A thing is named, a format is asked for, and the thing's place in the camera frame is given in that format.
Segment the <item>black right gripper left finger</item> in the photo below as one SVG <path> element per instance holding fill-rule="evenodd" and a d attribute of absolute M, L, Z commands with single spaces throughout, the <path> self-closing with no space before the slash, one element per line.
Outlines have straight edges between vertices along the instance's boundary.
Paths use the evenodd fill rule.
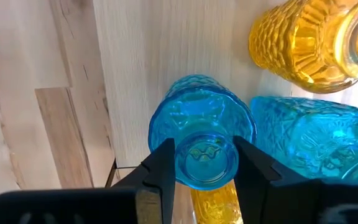
<path fill-rule="evenodd" d="M 166 139 L 112 187 L 0 194 L 0 223 L 170 223 L 175 143 Z"/>

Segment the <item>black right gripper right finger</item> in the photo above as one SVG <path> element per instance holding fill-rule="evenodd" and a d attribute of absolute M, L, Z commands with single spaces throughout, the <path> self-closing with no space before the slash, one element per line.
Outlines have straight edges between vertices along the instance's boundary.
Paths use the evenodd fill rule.
<path fill-rule="evenodd" d="M 245 223 L 358 223 L 358 181 L 308 179 L 240 136 L 233 143 Z"/>

